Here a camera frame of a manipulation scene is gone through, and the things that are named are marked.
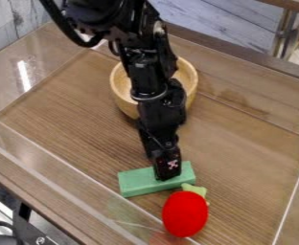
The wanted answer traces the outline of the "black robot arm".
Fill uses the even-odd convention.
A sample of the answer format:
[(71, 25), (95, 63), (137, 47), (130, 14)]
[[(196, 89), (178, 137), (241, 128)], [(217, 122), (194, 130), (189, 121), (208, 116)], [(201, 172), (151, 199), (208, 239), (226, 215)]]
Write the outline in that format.
[(83, 33), (109, 41), (131, 80), (137, 126), (155, 177), (182, 173), (178, 128), (187, 119), (187, 94), (174, 77), (178, 57), (171, 50), (161, 13), (149, 0), (67, 0), (64, 17)]

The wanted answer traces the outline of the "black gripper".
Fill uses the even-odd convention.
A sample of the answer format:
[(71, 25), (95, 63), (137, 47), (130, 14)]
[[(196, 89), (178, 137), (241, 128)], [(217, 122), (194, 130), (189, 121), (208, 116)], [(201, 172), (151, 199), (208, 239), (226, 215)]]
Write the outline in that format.
[(157, 179), (166, 181), (182, 173), (178, 129), (187, 119), (187, 93), (177, 78), (154, 84), (134, 79), (131, 96), (146, 155), (153, 158)]

